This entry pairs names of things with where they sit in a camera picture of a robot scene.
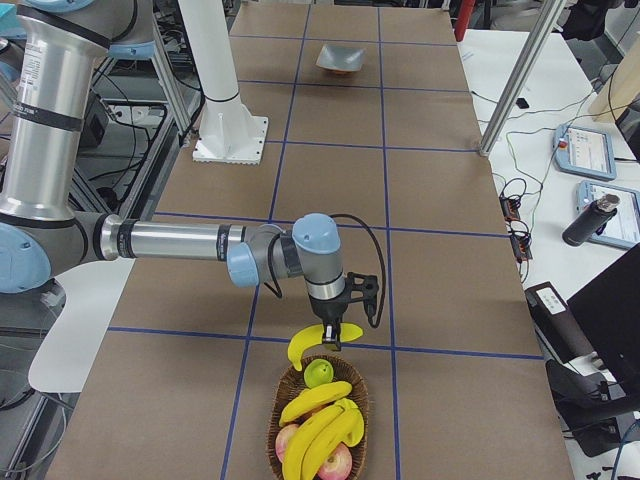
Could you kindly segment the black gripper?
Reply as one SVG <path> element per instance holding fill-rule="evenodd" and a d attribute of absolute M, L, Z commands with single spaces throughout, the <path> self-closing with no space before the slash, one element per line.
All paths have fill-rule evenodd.
<path fill-rule="evenodd" d="M 335 351 L 340 351 L 341 346 L 341 322 L 351 297 L 347 293 L 342 293 L 333 299 L 317 299 L 309 297 L 313 313 L 324 324 L 322 344 L 325 347 L 333 347 Z"/>

